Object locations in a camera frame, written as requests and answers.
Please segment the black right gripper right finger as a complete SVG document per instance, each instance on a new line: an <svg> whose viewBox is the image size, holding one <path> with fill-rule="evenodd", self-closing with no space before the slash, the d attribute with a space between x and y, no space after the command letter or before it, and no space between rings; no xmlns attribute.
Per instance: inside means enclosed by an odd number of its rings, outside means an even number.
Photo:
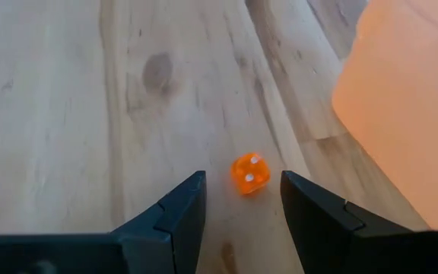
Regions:
<svg viewBox="0 0 438 274"><path fill-rule="evenodd" d="M285 170L281 199L306 273L430 273L419 234Z"/></svg>

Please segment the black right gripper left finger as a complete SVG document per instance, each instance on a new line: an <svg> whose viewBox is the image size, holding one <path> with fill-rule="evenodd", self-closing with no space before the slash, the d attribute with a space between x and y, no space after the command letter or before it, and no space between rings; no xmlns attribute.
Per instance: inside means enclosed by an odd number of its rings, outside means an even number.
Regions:
<svg viewBox="0 0 438 274"><path fill-rule="evenodd" d="M113 231L128 273L194 274L206 219L206 173L196 171Z"/></svg>

